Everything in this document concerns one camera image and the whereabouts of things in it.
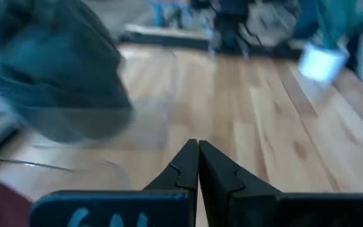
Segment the white pot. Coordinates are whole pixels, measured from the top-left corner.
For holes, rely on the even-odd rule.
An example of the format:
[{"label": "white pot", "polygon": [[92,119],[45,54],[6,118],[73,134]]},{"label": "white pot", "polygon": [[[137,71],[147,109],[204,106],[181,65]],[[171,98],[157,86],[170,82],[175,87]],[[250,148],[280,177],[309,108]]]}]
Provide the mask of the white pot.
[{"label": "white pot", "polygon": [[308,43],[299,60],[299,72],[309,79],[330,83],[347,63],[346,49],[328,50]]}]

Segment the table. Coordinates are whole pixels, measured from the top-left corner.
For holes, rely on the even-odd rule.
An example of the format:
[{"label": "table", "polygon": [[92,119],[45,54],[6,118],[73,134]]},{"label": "table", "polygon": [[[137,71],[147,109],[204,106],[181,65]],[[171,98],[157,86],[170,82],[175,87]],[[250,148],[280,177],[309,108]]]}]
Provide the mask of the table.
[{"label": "table", "polygon": [[[27,134],[0,158],[68,169],[111,161],[115,166],[100,165],[87,180],[79,177],[80,187],[139,190],[187,139],[196,138],[210,141],[283,192],[363,192],[363,83],[352,72],[322,85],[302,77],[292,61],[141,45],[120,50],[127,59],[122,78],[131,99],[167,100],[165,115],[157,122],[145,120],[155,127],[140,127],[139,135],[94,149],[41,148],[31,145]],[[162,111],[153,109],[151,114]],[[63,178],[62,172],[0,164],[0,181],[35,200],[73,178]],[[201,195],[198,206],[197,226],[205,226]]]}]

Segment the potted plant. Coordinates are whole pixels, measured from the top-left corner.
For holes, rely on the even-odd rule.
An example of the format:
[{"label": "potted plant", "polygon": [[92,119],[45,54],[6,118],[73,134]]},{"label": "potted plant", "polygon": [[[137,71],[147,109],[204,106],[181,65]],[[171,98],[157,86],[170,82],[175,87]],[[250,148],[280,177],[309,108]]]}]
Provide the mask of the potted plant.
[{"label": "potted plant", "polygon": [[320,42],[310,42],[299,60],[299,71],[307,78],[333,81],[346,64],[349,53],[343,44],[363,27],[363,6],[358,0],[319,0]]}]

